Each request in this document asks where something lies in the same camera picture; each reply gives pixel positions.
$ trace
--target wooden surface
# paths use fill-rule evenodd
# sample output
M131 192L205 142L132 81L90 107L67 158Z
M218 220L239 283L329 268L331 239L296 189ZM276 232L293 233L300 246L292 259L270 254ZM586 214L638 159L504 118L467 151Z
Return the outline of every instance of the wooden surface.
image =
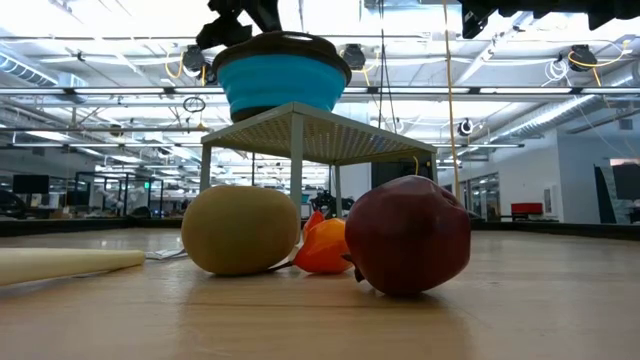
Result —
M140 229L0 246L179 244ZM2 359L638 359L640 244L474 234L456 279L389 299L352 274L218 278L189 259L0 288Z

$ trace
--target blue silicone bowl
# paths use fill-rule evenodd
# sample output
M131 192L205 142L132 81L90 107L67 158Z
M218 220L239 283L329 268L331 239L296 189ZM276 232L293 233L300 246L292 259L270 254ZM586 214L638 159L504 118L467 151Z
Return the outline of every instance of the blue silicone bowl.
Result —
M351 81L351 70L329 41L274 32L230 47L213 62L238 122L297 101L331 111Z

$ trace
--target yellow kiwi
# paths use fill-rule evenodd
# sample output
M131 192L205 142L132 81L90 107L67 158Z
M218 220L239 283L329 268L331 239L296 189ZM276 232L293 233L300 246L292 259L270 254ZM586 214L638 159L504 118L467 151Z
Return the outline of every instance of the yellow kiwi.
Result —
M182 242L202 269L219 275L262 272L298 242L295 205L283 193L250 186L201 192L182 220Z

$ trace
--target white foam roller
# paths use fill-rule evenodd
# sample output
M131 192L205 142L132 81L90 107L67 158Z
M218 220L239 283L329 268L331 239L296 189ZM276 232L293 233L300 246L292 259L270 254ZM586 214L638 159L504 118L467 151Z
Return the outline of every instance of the white foam roller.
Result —
M0 285L122 269L144 260L137 250L0 249Z

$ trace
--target red pomegranate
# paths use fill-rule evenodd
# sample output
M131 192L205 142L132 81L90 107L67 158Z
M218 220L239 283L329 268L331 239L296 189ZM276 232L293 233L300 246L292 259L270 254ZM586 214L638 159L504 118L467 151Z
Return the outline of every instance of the red pomegranate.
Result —
M420 176L392 180L351 208L345 237L356 278L406 296L438 286L469 262L471 224L448 191Z

